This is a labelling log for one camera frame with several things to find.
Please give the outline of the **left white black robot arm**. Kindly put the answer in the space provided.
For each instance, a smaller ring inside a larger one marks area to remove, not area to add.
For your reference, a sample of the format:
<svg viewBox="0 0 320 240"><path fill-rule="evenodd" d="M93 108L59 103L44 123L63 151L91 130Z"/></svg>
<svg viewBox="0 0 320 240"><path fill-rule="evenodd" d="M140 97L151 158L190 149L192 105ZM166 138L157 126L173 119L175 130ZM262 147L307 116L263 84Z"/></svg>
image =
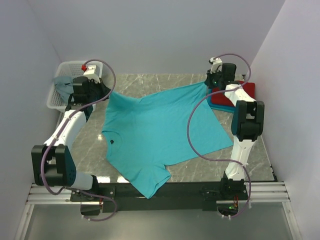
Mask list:
<svg viewBox="0 0 320 240"><path fill-rule="evenodd" d="M79 76L72 81L64 117L51 137L31 150L34 182L44 186L52 195L58 195L52 187L81 190L88 201L100 195L96 176L77 171L71 147L83 125L90 118L93 105L108 99L110 88L101 79L95 81Z"/></svg>

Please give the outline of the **light blue t-shirt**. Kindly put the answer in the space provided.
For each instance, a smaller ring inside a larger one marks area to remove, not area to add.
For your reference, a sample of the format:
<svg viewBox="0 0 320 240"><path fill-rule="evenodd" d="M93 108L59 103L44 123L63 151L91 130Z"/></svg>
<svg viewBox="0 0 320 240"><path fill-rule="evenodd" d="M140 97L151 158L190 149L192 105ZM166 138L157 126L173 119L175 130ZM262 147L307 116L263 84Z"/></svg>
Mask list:
<svg viewBox="0 0 320 240"><path fill-rule="evenodd" d="M106 158L146 198L171 177L166 166L232 146L206 92L198 82L141 98L110 95L102 127Z"/></svg>

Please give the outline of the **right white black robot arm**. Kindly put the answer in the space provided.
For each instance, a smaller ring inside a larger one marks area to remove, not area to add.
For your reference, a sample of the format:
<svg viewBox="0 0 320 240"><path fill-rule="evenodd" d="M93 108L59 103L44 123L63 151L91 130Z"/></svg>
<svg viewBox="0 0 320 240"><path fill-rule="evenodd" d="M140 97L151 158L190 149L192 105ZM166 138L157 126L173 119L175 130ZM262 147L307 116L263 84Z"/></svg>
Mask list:
<svg viewBox="0 0 320 240"><path fill-rule="evenodd" d="M235 80L237 66L234 63L223 63L220 58L211 58L209 63L211 69L207 71L205 80L208 93L211 94L209 102L224 96L234 106L231 161L219 187L221 197L230 200L246 192L243 167L248 162L254 143L263 132L265 105L245 91L244 82Z"/></svg>

